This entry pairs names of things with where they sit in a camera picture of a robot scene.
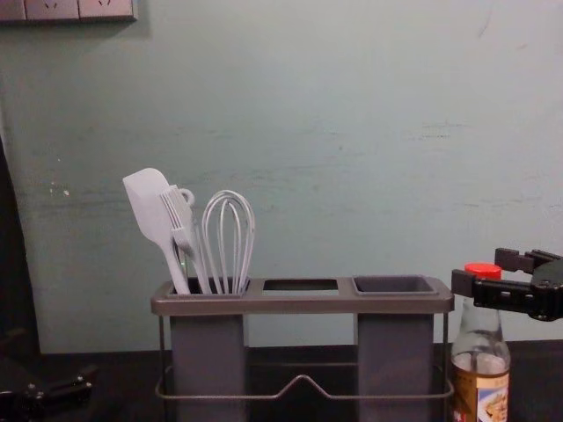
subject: white silicone spatula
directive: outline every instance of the white silicone spatula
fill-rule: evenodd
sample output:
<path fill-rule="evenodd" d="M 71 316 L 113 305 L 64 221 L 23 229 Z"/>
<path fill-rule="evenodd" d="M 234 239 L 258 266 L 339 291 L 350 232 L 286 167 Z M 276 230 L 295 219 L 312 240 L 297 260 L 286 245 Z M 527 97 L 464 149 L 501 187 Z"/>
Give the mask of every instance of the white silicone spatula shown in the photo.
<path fill-rule="evenodd" d="M 165 176 L 156 169 L 144 169 L 123 179 L 139 229 L 157 244 L 166 258 L 172 282 L 179 295 L 189 295 L 186 277 L 174 250 L 172 223 L 160 193 L 168 189 Z"/>

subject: bottle neck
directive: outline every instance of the bottle neck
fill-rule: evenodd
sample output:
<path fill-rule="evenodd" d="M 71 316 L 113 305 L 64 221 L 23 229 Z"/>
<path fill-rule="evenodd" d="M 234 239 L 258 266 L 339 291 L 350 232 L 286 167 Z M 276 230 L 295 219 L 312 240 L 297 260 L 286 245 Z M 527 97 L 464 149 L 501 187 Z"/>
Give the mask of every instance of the bottle neck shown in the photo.
<path fill-rule="evenodd" d="M 497 309 L 478 308 L 473 299 L 464 299 L 460 331 L 486 331 L 502 340 L 501 314 Z"/>

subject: black clamp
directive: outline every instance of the black clamp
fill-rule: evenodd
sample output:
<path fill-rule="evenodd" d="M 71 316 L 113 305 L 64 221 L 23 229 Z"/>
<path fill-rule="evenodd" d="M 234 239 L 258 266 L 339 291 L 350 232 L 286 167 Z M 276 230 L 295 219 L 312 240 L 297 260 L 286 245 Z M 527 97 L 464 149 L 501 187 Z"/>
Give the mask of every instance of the black clamp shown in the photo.
<path fill-rule="evenodd" d="M 0 392 L 0 421 L 43 420 L 87 405 L 97 372 L 89 366 L 74 378 L 46 388 L 30 383 L 24 391 Z"/>
<path fill-rule="evenodd" d="M 454 270 L 452 292 L 472 297 L 475 306 L 522 312 L 538 321 L 563 318 L 563 257 L 538 250 L 521 255 L 499 248 L 494 263 L 506 271 L 531 274 L 531 282 L 491 280 Z"/>

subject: red bottle cap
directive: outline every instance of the red bottle cap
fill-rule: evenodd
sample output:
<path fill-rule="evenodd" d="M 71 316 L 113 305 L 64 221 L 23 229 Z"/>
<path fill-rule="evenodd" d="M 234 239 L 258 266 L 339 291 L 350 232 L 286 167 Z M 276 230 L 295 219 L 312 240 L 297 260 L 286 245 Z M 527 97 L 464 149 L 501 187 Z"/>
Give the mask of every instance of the red bottle cap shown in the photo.
<path fill-rule="evenodd" d="M 488 262 L 470 262 L 465 264 L 465 271 L 487 279 L 502 279 L 502 268 Z"/>

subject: bottle label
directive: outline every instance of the bottle label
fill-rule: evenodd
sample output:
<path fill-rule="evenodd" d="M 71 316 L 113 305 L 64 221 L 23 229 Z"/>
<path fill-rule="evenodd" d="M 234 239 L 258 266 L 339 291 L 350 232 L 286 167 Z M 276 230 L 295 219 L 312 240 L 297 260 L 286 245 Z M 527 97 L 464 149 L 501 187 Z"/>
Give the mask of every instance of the bottle label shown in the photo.
<path fill-rule="evenodd" d="M 507 422 L 508 372 L 487 376 L 454 368 L 454 422 Z"/>

